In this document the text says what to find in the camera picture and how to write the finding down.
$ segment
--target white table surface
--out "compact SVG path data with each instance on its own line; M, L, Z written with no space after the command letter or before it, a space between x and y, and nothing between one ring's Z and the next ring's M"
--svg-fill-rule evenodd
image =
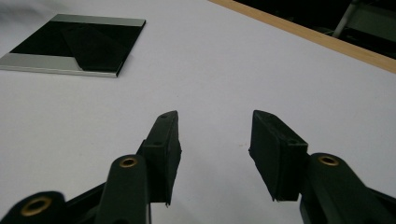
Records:
M44 190L66 200L179 113L172 205L152 223L303 223L248 155L254 109L396 196L396 75L205 0L0 2L0 55L58 13L146 19L118 78L0 71L0 217Z

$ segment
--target white tabletop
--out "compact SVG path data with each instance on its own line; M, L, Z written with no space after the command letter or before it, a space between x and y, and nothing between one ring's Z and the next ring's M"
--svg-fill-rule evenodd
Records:
M396 75L205 0L2 1L0 55L58 13L147 25L118 78L0 71L0 217L39 191L70 200L103 183L171 110L183 153L154 224L303 223L248 155L254 109L396 196Z

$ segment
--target brass screw insert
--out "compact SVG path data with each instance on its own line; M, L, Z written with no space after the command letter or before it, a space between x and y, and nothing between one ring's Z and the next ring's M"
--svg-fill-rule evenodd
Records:
M41 196L31 200L21 210L24 217L30 217L41 213L50 207L52 199L46 196Z

